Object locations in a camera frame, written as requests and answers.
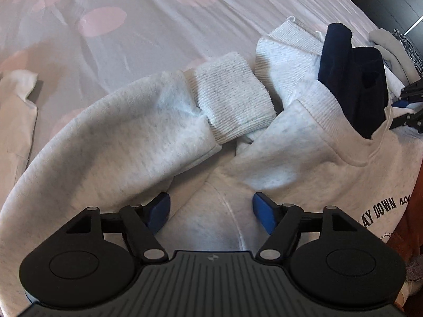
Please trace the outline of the light grey printed sweatshirt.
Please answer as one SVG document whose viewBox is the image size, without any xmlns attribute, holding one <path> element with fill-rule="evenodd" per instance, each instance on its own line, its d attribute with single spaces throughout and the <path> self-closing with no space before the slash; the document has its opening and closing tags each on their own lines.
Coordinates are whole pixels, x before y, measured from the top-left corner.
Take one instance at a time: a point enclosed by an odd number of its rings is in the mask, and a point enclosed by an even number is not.
<svg viewBox="0 0 423 317">
<path fill-rule="evenodd" d="M 362 136 L 319 82 L 325 35 L 295 17 L 263 36 L 256 63 L 226 54 L 185 72 L 140 79 L 97 101 L 33 159 L 1 209 L 1 310 L 28 306 L 23 259 L 88 206 L 115 212 L 171 186 L 181 196 L 159 240 L 173 250 L 257 250 L 261 191 L 310 212 L 337 205 L 382 240 L 402 218 L 422 162 L 422 135 L 390 127 L 401 84 L 380 69 L 382 95 L 358 111 Z"/>
</svg>

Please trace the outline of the grey folded garment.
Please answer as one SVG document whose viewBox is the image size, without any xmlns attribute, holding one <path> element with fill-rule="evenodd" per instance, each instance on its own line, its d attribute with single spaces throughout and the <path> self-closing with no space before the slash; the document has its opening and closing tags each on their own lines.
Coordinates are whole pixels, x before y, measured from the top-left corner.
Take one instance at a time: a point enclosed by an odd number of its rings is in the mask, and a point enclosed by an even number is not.
<svg viewBox="0 0 423 317">
<path fill-rule="evenodd" d="M 369 41 L 380 51 L 383 60 L 390 64 L 391 71 L 405 86 L 420 80 L 419 73 L 404 46 L 385 29 L 371 31 Z"/>
</svg>

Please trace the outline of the orange brown cloth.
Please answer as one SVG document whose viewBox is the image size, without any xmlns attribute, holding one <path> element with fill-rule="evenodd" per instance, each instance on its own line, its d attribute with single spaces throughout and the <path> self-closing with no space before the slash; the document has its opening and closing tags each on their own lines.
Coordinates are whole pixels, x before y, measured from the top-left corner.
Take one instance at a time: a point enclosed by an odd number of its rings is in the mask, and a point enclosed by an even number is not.
<svg viewBox="0 0 423 317">
<path fill-rule="evenodd" d="M 407 278 L 396 299 L 403 307 L 407 299 L 422 287 L 422 168 L 406 211 L 387 245 L 394 249 L 407 264 Z"/>
</svg>

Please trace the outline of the cream white garment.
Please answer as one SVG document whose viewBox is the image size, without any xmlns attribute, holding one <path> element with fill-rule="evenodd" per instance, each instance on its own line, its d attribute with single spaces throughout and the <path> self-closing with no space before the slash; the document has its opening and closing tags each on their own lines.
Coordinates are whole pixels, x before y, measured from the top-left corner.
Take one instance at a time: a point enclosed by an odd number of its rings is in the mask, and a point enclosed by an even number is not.
<svg viewBox="0 0 423 317">
<path fill-rule="evenodd" d="M 38 109 L 29 101 L 38 75 L 25 69 L 1 78 L 1 187 L 15 184 L 25 170 Z"/>
</svg>

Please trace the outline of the pink dotted bed sheet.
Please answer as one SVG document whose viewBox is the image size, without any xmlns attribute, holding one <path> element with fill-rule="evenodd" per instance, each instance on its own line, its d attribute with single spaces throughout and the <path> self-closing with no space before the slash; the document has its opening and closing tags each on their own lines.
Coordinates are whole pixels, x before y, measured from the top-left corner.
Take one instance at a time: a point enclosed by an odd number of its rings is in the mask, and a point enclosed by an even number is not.
<svg viewBox="0 0 423 317">
<path fill-rule="evenodd" d="M 375 24 L 351 0 L 1 0 L 1 68 L 38 76 L 31 157 L 92 103 L 133 81 L 229 52 L 255 60 L 258 39 L 295 16 L 340 22 L 364 46 Z"/>
</svg>

